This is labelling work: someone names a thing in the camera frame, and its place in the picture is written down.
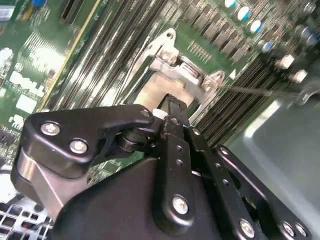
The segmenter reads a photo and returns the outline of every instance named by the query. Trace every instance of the metal rod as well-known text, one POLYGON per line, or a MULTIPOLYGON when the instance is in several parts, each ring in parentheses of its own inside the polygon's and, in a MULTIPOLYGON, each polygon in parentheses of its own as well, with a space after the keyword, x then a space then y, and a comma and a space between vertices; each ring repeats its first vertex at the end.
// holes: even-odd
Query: metal rod
POLYGON ((261 95, 265 97, 283 97, 283 98, 294 98, 297 99, 300 96, 298 92, 284 92, 284 91, 272 91, 265 89, 255 89, 255 88, 245 88, 238 86, 229 86, 229 85, 220 85, 218 89, 227 90, 236 93, 244 93, 244 94, 254 94, 261 95))

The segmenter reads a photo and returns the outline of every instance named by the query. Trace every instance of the screw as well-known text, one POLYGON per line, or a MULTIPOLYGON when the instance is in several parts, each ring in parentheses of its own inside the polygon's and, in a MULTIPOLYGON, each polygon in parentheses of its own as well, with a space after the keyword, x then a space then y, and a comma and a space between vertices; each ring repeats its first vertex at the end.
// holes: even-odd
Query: screw
POLYGON ((172 121, 175 125, 177 125, 177 126, 180 125, 178 119, 176 119, 176 118, 172 118, 171 121, 172 121))
POLYGON ((291 236, 291 237, 294 237, 296 234, 295 234, 295 231, 292 229, 292 227, 284 222, 283 223, 283 227, 284 227, 284 230, 291 236))
POLYGON ((186 215, 188 213, 189 207, 187 202, 183 198, 175 196, 172 200, 172 203, 174 209, 178 212, 178 214, 186 215))
POLYGON ((204 84, 202 85, 202 88, 206 91, 209 92, 213 87, 213 83, 211 80, 205 81, 204 84))
POLYGON ((54 123, 45 123, 41 126, 41 131, 48 136, 57 136, 60 133, 60 127, 54 123))
POLYGON ((227 152, 227 150, 226 150, 226 149, 224 149, 224 148, 221 148, 221 152, 222 152, 224 155, 226 155, 226 156, 228 156, 228 155, 229 155, 229 153, 227 152))
POLYGON ((245 235, 248 236, 248 238, 253 239, 255 237, 256 235, 255 230, 247 220, 242 219, 240 221, 240 226, 242 231, 244 232, 245 235))
POLYGON ((163 50, 161 52, 161 58, 170 65, 175 64, 178 60, 177 56, 173 52, 167 50, 163 50))
POLYGON ((83 141, 75 140, 70 143, 70 149, 75 154, 84 154, 88 151, 88 146, 83 141))
POLYGON ((143 116, 147 117, 147 118, 150 118, 150 113, 147 111, 147 110, 141 110, 141 113, 143 116))
POLYGON ((198 135, 198 136, 200 136, 201 135, 201 133, 199 132, 199 130, 198 129, 193 129, 193 132, 194 132, 194 134, 195 135, 198 135))
POLYGON ((295 225, 296 229, 298 229, 299 233, 302 234, 302 236, 304 236, 305 238, 308 236, 308 234, 306 233, 306 231, 304 230, 304 228, 300 225, 300 224, 296 224, 295 225))

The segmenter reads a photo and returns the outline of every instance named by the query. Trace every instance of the capacitor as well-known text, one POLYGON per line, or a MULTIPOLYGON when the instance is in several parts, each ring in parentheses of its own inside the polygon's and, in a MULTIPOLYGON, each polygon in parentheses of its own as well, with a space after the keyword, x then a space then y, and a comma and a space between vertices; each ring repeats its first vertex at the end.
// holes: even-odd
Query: capacitor
POLYGON ((271 42, 266 42, 266 41, 260 41, 257 45, 257 47, 260 49, 260 51, 263 54, 269 53, 272 49, 273 44, 271 42))
POLYGON ((307 47, 315 46, 319 41, 319 38, 316 34, 311 34, 311 36, 305 41, 307 47))
POLYGON ((250 8, 247 6, 237 8, 234 13, 233 17, 238 21, 246 20, 250 15, 250 8))
POLYGON ((236 0, 224 0, 223 2, 227 9, 231 9, 236 5, 236 0))
POLYGON ((310 15, 316 10, 316 7, 317 5, 314 2, 308 2, 303 9, 303 13, 305 15, 310 15))
POLYGON ((6 47, 0 50, 0 62, 8 61, 12 56, 14 55, 14 52, 6 47))
POLYGON ((47 3, 47 0, 32 0, 32 5, 35 8, 41 9, 43 8, 47 3))
POLYGON ((258 33, 261 30, 261 28, 262 22, 259 20, 250 21, 245 27, 246 31, 251 34, 258 33))
POLYGON ((301 40, 307 40, 311 36, 312 30, 308 26, 299 25, 295 28, 294 34, 301 40))

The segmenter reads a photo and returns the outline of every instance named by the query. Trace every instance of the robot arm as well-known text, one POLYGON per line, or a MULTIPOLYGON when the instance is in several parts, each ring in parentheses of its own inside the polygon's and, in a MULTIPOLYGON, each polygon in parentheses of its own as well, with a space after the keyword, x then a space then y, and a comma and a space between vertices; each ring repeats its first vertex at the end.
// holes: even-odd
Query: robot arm
POLYGON ((312 238, 231 151, 209 148, 183 102, 168 95, 154 115, 125 105, 25 122, 11 179, 48 209, 53 240, 312 238), (88 186, 90 167, 136 151, 143 160, 88 186))

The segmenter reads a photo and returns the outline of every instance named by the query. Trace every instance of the white sticker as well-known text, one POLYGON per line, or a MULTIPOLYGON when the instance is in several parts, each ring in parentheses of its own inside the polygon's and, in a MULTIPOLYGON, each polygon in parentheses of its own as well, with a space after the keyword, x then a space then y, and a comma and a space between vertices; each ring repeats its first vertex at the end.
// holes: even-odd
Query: white sticker
POLYGON ((0 98, 3 98, 5 96, 6 91, 7 91, 7 89, 1 88, 1 90, 0 90, 0 98))
POLYGON ((28 114, 32 114, 36 109, 36 106, 37 106, 37 101, 25 95, 21 95, 15 107, 28 114))
POLYGON ((235 80, 237 77, 237 70, 235 69, 229 76, 232 80, 235 80))
POLYGON ((9 21, 14 14, 15 6, 0 6, 0 21, 9 21))

